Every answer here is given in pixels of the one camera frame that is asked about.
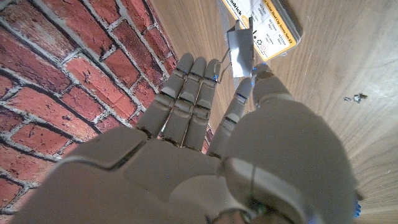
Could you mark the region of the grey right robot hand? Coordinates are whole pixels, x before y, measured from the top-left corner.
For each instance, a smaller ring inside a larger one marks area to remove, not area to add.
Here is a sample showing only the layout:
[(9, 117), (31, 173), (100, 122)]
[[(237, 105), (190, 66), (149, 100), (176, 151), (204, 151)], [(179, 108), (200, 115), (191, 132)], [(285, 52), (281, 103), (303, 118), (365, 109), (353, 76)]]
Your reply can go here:
[(119, 127), (59, 162), (13, 223), (352, 223), (345, 149), (266, 63), (241, 86), (256, 109), (227, 116), (207, 154)]

